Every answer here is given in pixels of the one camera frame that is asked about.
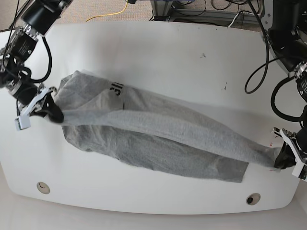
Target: floor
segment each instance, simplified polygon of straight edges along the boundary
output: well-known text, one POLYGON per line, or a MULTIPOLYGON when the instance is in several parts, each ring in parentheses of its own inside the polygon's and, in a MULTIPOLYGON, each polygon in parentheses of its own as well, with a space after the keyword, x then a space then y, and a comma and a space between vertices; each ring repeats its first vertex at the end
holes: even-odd
MULTIPOLYGON (((25 3, 26 0, 20 0, 20 6, 25 3)), ((195 0, 194 3, 189 4, 186 8, 202 10, 206 7, 207 10, 214 10, 211 2, 218 9, 224 8, 228 5, 225 0, 195 0)), ((256 0, 252 0, 255 8, 257 9, 256 0)), ((0 3, 0 30, 7 29, 12 23, 14 13, 16 10, 17 0, 1 0, 0 3)), ((64 12, 61 19, 57 23, 82 23, 86 19, 100 14, 107 14, 118 12, 124 8, 124 0, 75 0, 71 6, 64 12)), ((248 10, 248 5, 241 5, 240 9, 248 10)), ((227 11, 237 12, 238 6, 231 4, 227 11)), ((152 7, 148 0, 138 0, 136 4, 129 4, 127 9, 119 15, 98 18, 94 20, 105 21, 146 21, 152 16, 152 7)), ((245 26, 244 29, 258 30, 257 26, 245 26)))

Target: gray cloth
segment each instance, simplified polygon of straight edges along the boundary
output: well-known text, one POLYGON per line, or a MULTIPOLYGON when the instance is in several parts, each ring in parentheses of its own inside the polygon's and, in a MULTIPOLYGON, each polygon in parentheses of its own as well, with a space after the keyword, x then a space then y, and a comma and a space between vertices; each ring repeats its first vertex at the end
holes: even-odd
POLYGON ((241 182, 249 162, 273 167, 280 152, 154 93, 78 71, 55 102, 70 144, 133 166, 241 182))

